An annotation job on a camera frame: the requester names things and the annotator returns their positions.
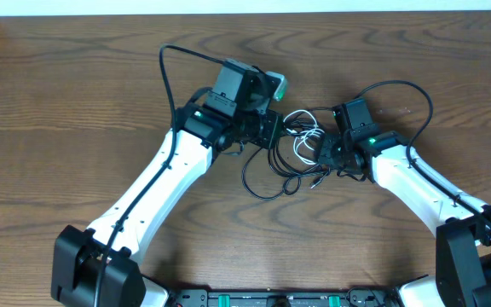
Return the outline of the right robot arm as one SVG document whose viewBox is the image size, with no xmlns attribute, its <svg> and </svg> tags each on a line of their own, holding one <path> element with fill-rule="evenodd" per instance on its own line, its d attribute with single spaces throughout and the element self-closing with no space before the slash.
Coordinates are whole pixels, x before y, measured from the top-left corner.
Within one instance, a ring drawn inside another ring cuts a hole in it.
<svg viewBox="0 0 491 307">
<path fill-rule="evenodd" d="M 401 306 L 491 306 L 491 205 L 423 161 L 411 141 L 383 132 L 361 97 L 332 108 L 338 125 L 315 157 L 338 175 L 390 191 L 436 239 L 436 273 L 396 289 Z"/>
</svg>

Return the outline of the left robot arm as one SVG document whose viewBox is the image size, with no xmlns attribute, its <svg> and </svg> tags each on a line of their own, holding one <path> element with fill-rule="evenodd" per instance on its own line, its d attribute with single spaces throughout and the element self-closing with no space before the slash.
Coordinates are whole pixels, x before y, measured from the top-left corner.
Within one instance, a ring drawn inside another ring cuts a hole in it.
<svg viewBox="0 0 491 307">
<path fill-rule="evenodd" d="M 51 297 L 65 306 L 165 306 L 170 292 L 140 266 L 177 201 L 233 144 L 272 148 L 282 127 L 270 109 L 286 78 L 227 59 L 212 87 L 175 111 L 165 139 L 121 198 L 85 230 L 66 226 L 55 241 Z"/>
</svg>

